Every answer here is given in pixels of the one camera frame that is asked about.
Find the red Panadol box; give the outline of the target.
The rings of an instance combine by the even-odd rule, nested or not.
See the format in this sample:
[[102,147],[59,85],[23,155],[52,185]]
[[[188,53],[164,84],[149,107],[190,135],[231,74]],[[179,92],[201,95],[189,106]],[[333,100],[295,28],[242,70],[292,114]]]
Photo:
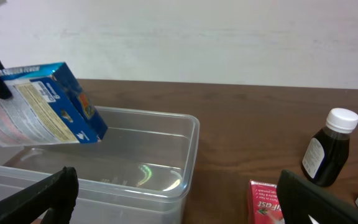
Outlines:
[[248,224],[285,224],[275,184],[250,180],[247,209]]

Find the blue Kool Fever box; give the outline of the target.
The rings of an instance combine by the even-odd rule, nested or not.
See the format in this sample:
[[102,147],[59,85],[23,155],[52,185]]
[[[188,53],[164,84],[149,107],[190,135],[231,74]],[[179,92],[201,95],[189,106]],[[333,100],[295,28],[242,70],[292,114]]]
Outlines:
[[0,146],[100,142],[108,127],[65,62],[6,68]]

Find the dark syrup bottle white cap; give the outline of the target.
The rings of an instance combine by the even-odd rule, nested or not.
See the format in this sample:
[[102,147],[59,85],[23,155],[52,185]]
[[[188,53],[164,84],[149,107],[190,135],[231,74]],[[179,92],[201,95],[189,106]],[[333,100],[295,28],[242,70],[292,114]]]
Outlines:
[[301,161],[306,178],[320,187],[332,185],[349,157],[350,133],[358,124],[358,114],[333,108],[321,128],[310,140]]

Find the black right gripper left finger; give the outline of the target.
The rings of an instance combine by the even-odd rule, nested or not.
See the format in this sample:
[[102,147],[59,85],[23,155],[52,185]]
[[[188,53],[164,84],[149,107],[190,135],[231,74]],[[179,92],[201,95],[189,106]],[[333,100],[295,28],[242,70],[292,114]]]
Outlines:
[[76,170],[64,167],[57,173],[0,201],[0,224],[69,224],[76,205],[79,183]]

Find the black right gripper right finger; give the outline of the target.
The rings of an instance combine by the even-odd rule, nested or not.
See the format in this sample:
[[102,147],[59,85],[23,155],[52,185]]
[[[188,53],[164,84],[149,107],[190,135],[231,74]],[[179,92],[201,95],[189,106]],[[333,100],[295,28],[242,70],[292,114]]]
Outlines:
[[358,209],[286,169],[277,197],[286,224],[358,224]]

